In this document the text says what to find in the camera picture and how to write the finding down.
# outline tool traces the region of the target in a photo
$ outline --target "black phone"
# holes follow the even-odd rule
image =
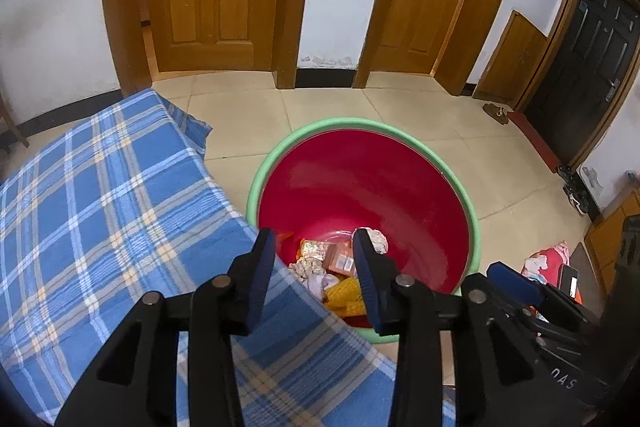
[[[568,264],[562,264],[558,273],[558,289],[575,299],[578,290],[578,270]]]

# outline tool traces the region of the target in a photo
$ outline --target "blue plaid tablecloth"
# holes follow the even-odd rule
[[[209,131],[147,89],[76,125],[2,185],[0,362],[46,421],[143,293],[190,292],[250,250],[256,231],[204,165]],[[186,348],[182,337],[181,425]],[[261,322],[233,352],[248,426],[386,425],[395,365],[279,260]]]

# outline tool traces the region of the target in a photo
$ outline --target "cabinet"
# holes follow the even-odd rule
[[[604,219],[597,227],[593,227],[586,237],[585,243],[590,250],[591,261],[600,273],[606,293],[609,293],[616,275],[615,264],[620,248],[622,224],[625,217],[640,214],[640,190],[635,189],[622,204]]]

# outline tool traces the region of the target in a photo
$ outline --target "metal screw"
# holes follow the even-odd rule
[[[486,301],[486,293],[478,289],[471,290],[469,292],[469,300],[475,304],[482,304]]]
[[[142,302],[147,306],[156,304],[159,300],[160,300],[159,292],[147,292],[142,296]]]
[[[211,284],[216,288],[226,288],[231,284],[231,277],[229,277],[226,273],[216,275],[215,277],[213,277]]]
[[[415,279],[406,273],[396,275],[396,284],[402,288],[411,288],[415,283]]]

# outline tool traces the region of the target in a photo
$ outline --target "tiled floor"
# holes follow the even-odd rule
[[[154,83],[158,93],[213,127],[206,165],[241,212],[255,171],[279,140],[311,121],[359,116],[412,134],[459,177],[480,219],[482,271],[497,260],[520,269],[532,252],[562,240],[573,251],[589,220],[571,207],[560,178],[549,172],[513,123],[498,124],[482,111],[482,102],[449,96],[429,77],[372,73],[369,86],[279,91],[271,73],[242,71]],[[63,130],[31,137],[29,150],[14,146],[8,169],[17,168]],[[448,335],[443,343],[450,346]],[[397,346],[381,350],[396,357]],[[450,347],[443,365],[450,383]]]

